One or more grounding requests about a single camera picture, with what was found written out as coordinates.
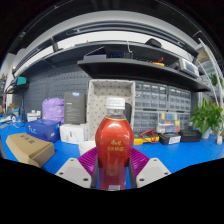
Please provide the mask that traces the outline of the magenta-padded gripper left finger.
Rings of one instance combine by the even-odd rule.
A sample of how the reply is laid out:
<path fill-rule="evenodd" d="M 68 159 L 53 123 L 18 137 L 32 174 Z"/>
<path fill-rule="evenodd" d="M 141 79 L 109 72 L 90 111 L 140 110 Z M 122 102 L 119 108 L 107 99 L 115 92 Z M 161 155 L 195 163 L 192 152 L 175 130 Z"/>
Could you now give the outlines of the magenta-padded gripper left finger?
<path fill-rule="evenodd" d="M 79 158 L 69 158 L 56 172 L 56 176 L 78 186 L 95 189 L 98 179 L 97 149 L 92 148 Z"/>

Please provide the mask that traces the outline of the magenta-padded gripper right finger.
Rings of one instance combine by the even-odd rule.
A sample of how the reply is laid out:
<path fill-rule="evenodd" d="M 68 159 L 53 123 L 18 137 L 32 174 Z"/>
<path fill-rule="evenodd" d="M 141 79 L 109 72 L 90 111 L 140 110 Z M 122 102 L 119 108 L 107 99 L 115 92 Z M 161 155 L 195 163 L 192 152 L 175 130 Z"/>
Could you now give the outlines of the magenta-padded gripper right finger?
<path fill-rule="evenodd" d="M 170 174 L 158 158 L 149 158 L 137 149 L 131 150 L 129 178 L 132 189 L 146 186 Z"/>

